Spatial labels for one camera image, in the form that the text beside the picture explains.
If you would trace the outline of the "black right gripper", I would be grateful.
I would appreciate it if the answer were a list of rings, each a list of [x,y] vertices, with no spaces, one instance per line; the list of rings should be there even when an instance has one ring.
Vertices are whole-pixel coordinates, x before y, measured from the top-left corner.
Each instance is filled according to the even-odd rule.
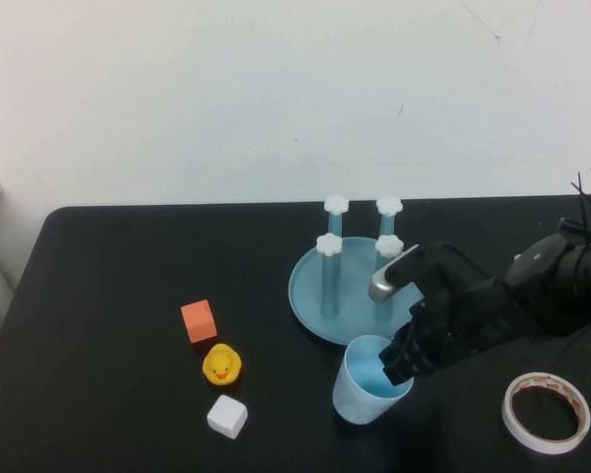
[[[448,242],[418,247],[412,277],[424,300],[380,353],[393,385],[432,374],[497,345],[537,334],[537,323],[492,276]]]

